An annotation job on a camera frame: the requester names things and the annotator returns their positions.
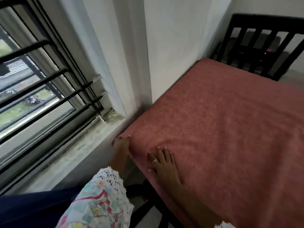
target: window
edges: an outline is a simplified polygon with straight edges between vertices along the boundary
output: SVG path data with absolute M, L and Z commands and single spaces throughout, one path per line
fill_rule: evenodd
M 0 0 L 1 194 L 102 116 L 87 78 L 37 0 Z

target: pink bedsheet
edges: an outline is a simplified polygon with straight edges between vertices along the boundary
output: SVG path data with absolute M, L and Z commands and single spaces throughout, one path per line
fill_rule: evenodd
M 200 60 L 124 133 L 134 161 L 185 227 L 188 217 L 148 172 L 157 146 L 184 184 L 237 228 L 304 226 L 304 92 Z

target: window sill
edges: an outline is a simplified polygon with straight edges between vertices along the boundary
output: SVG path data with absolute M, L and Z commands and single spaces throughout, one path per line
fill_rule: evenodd
M 58 188 L 58 185 L 61 185 L 59 188 L 75 186 L 87 181 L 83 179 L 83 176 L 80 176 L 88 173 L 85 170 L 86 168 L 89 168 L 89 172 L 94 172 L 96 168 L 103 168 L 108 159 L 111 158 L 112 153 L 106 147 L 122 130 L 125 121 L 125 118 L 117 113 L 108 113 L 104 117 L 107 123 L 97 122 L 93 128 L 80 137 L 50 166 L 36 175 L 31 182 L 19 191 L 19 194 L 49 191 Z M 101 156 L 101 158 L 99 157 L 100 162 L 92 167 L 90 163 L 96 161 L 96 154 Z M 83 162 L 89 162 L 89 164 L 85 164 L 85 168 L 82 168 Z

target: sleeve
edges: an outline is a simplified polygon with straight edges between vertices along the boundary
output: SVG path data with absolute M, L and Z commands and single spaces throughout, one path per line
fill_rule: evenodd
M 85 185 L 56 227 L 127 228 L 133 208 L 118 172 L 107 167 Z
M 235 228 L 232 224 L 222 222 L 219 226 L 214 226 L 214 228 Z

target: floor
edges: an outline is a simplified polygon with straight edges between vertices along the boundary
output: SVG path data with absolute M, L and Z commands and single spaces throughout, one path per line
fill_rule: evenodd
M 135 167 L 127 179 L 124 180 L 124 185 L 128 186 L 133 184 L 142 184 L 145 179 L 146 177 L 144 174 L 137 167 Z M 140 197 L 132 198 L 130 199 L 130 202 L 134 205 L 134 211 L 145 203 Z M 139 222 L 136 228 L 158 228 L 160 221 L 161 213 L 155 207 L 152 207 L 146 216 Z

